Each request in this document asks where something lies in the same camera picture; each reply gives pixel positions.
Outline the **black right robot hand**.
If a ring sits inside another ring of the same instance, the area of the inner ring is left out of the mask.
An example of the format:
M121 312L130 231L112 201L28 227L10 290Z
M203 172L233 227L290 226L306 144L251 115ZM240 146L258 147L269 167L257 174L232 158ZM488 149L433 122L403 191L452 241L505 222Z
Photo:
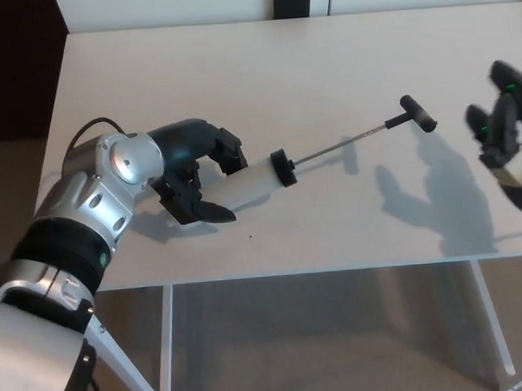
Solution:
M469 105L466 123L480 145L481 163L522 211L522 73L504 61L494 61L489 72L499 97L491 112Z

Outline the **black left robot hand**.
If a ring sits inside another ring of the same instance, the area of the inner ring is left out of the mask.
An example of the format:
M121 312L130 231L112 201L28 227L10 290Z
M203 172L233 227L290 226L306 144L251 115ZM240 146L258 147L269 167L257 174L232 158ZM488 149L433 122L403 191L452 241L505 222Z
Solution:
M158 144L164 159L163 174L151 187L176 221L189 225L195 221L212 224L236 220L230 209L203 199L198 160L209 157L227 176L246 168L248 161L237 136L203 119L169 124L151 131L149 136Z

